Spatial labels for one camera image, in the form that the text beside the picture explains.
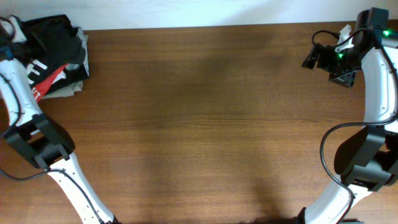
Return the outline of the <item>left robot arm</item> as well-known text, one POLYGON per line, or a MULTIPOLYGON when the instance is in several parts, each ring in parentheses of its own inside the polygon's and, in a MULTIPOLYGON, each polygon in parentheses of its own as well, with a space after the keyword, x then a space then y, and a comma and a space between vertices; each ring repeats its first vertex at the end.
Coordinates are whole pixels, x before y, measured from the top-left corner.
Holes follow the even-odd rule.
POLYGON ((1 136, 30 165, 34 178, 50 176, 73 205, 83 223, 117 223, 86 179, 67 131, 42 112, 25 79, 25 66, 10 46, 1 47, 1 96, 9 127, 1 136))

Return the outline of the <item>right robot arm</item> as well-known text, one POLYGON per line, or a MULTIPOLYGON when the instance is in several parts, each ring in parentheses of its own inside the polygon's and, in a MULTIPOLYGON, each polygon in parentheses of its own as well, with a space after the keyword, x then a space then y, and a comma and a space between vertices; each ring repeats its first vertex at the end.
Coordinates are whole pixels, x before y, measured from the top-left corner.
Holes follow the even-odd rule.
POLYGON ((346 215, 363 198, 397 182, 397 31, 387 26, 389 12, 372 7, 357 16, 355 27, 331 35, 336 45, 313 42, 302 67, 320 68, 329 81, 352 87, 356 74, 365 81, 364 120, 329 129, 320 143, 320 160, 329 186, 293 223, 347 223, 346 215), (325 162, 327 137, 341 128, 360 130, 336 150, 333 170, 325 162))

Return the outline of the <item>dark green Nike t-shirt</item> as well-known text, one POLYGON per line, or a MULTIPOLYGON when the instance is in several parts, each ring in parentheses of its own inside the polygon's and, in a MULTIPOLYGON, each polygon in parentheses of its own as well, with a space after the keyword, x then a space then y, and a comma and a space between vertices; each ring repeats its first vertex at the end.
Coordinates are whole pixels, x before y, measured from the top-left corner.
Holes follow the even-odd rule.
POLYGON ((76 36, 77 28, 67 15, 42 17, 22 22, 31 59, 27 64, 27 80, 31 88, 49 77, 62 65, 82 65, 85 51, 76 36))

